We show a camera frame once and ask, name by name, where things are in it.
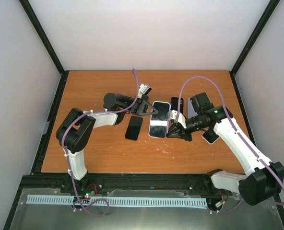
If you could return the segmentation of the black phone case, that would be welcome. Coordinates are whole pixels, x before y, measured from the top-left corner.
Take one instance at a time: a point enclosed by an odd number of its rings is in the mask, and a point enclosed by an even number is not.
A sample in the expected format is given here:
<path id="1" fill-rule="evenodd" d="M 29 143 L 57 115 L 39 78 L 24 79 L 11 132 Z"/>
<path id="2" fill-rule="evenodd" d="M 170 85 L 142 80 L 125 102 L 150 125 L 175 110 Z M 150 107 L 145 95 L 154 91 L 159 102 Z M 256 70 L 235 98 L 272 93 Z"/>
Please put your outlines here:
<path id="1" fill-rule="evenodd" d="M 178 100 L 179 100 L 178 97 L 172 97 L 171 98 L 171 101 L 170 101 L 171 108 L 170 108 L 170 110 L 175 110 L 175 111 L 178 110 Z M 180 110 L 179 111 L 180 111 L 180 113 L 184 114 L 184 100 L 183 100 L 183 98 L 180 98 Z"/>

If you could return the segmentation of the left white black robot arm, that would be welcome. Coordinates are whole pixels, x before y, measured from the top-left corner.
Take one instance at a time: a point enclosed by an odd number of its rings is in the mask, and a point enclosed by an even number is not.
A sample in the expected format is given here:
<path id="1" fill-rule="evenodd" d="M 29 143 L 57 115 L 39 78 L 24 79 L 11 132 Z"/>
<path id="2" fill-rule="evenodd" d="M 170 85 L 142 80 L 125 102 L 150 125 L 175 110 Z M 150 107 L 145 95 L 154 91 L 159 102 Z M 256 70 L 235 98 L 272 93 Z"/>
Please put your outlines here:
<path id="1" fill-rule="evenodd" d="M 84 178 L 87 169 L 84 163 L 84 148 L 93 129 L 119 124 L 126 112 L 133 115 L 157 115 L 158 110 L 148 102 L 148 96 L 128 97 L 119 93 L 108 93 L 104 96 L 104 110 L 82 111 L 70 110 L 56 132 L 56 138 L 62 146 L 68 162 L 68 174 L 73 178 L 72 188 L 83 193 L 88 188 Z"/>

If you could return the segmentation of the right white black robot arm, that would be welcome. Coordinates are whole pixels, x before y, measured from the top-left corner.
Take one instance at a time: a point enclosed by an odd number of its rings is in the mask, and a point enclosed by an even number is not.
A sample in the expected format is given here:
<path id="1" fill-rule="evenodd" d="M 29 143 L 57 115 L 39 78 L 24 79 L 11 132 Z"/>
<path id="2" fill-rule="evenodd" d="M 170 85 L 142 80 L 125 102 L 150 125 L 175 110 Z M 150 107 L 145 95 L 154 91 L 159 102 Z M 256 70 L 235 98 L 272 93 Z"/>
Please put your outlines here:
<path id="1" fill-rule="evenodd" d="M 244 170 L 244 174 L 214 170 L 210 173 L 212 186 L 240 194 L 251 206 L 278 195 L 283 187 L 284 166 L 259 151 L 224 105 L 214 107 L 204 92 L 190 101 L 196 116 L 186 118 L 181 112 L 170 110 L 167 117 L 172 125 L 166 136 L 191 141 L 193 132 L 203 131 L 202 136 L 209 144 L 220 138 Z"/>

